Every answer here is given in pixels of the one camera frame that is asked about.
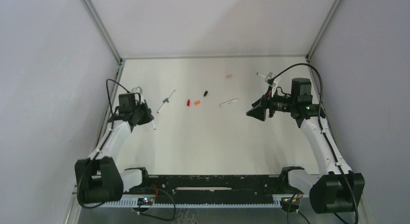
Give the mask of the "green cap pen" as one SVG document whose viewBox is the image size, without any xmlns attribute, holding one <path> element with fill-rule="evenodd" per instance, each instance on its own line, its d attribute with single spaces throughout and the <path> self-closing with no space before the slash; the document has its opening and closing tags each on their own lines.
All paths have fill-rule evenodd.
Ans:
<svg viewBox="0 0 410 224">
<path fill-rule="evenodd" d="M 165 107 L 165 105 L 166 105 L 167 103 L 169 103 L 170 99 L 172 98 L 172 96 L 173 96 L 173 94 L 174 94 L 175 92 L 176 92 L 176 90 L 173 90 L 173 91 L 170 93 L 170 95 L 162 101 L 161 106 L 160 106 L 160 107 L 158 108 L 158 110 L 157 110 L 157 114 L 159 114 L 159 113 L 161 112 L 161 110 Z"/>
</svg>

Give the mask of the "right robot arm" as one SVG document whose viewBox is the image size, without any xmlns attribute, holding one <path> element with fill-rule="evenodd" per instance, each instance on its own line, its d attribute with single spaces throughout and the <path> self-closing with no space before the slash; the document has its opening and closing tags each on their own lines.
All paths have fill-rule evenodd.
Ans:
<svg viewBox="0 0 410 224">
<path fill-rule="evenodd" d="M 325 113 L 313 103 L 311 81 L 294 78 L 289 94 L 279 95 L 278 81 L 265 79 L 267 92 L 254 102 L 246 115 L 260 121 L 276 112 L 289 113 L 305 135 L 317 162 L 319 174 L 309 174 L 301 166 L 282 169 L 284 183 L 307 194 L 317 214 L 356 212 L 363 193 L 365 179 L 354 173 L 339 152 L 332 138 Z"/>
</svg>

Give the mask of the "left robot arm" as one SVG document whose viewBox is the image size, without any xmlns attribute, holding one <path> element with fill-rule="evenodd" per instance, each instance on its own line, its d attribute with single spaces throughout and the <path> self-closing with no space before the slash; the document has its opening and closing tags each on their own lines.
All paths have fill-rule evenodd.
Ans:
<svg viewBox="0 0 410 224">
<path fill-rule="evenodd" d="M 119 201 L 124 192 L 142 185 L 148 177 L 145 167 L 131 167 L 120 172 L 117 158 L 134 127 L 150 123 L 154 117 L 139 92 L 120 94 L 118 101 L 103 140 L 87 158 L 74 165 L 77 201 L 84 208 Z"/>
</svg>

